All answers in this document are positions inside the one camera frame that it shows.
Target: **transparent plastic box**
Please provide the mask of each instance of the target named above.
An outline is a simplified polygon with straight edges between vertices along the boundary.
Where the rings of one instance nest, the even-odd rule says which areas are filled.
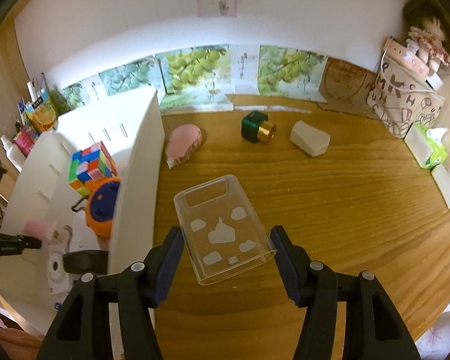
[[[271,259],[276,249],[237,178],[225,175],[174,199],[198,283],[231,278]]]

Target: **black clamp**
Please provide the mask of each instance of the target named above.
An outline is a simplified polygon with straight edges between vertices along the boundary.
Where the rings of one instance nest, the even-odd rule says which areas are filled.
[[[398,311],[372,272],[336,274],[312,261],[276,226],[271,240],[288,297],[307,307],[294,360],[330,360],[337,303],[346,302],[343,360],[420,360]],[[127,360],[162,360],[148,308],[166,299],[183,252],[184,239],[173,227],[162,246],[121,274],[97,278],[85,273],[73,286],[53,321],[37,360],[113,360],[108,304],[118,303]]]
[[[337,302],[346,302],[343,360],[420,360],[405,323],[372,272],[336,274],[293,245],[281,226],[270,237],[288,297],[307,307],[294,360],[330,360]]]
[[[121,274],[83,274],[57,313],[37,360],[113,360],[109,303],[118,303],[126,359],[162,359],[148,308],[166,299],[183,246],[180,228],[173,227],[161,246]]]

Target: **stuffed doll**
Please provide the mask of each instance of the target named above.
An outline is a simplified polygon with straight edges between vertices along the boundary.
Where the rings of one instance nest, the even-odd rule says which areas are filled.
[[[409,0],[403,7],[403,19],[410,29],[407,48],[428,65],[430,75],[441,64],[448,66],[450,27],[440,10],[426,0]]]

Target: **wooden table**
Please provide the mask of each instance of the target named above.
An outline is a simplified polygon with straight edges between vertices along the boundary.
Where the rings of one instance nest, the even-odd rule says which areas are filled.
[[[233,102],[311,113],[270,112],[277,132],[269,146],[241,138],[244,111],[163,117],[166,136],[195,123],[205,142],[172,170],[162,161],[155,245],[178,224],[176,193],[233,174],[266,229],[282,225],[294,244],[336,272],[373,271],[417,339],[450,301],[450,210],[430,171],[379,121],[298,100],[236,96]],[[298,120],[331,135],[324,155],[311,158],[289,142]],[[156,311],[156,334],[166,360],[285,360],[293,357],[304,315],[287,298],[273,261],[200,286],[184,252]],[[334,359],[341,359],[344,315],[341,303]]]

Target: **canvas tote bag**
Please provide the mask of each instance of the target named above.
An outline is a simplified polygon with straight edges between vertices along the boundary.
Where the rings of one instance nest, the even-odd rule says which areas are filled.
[[[443,96],[413,78],[385,49],[367,104],[392,135],[404,138],[415,122],[432,127],[444,102]]]

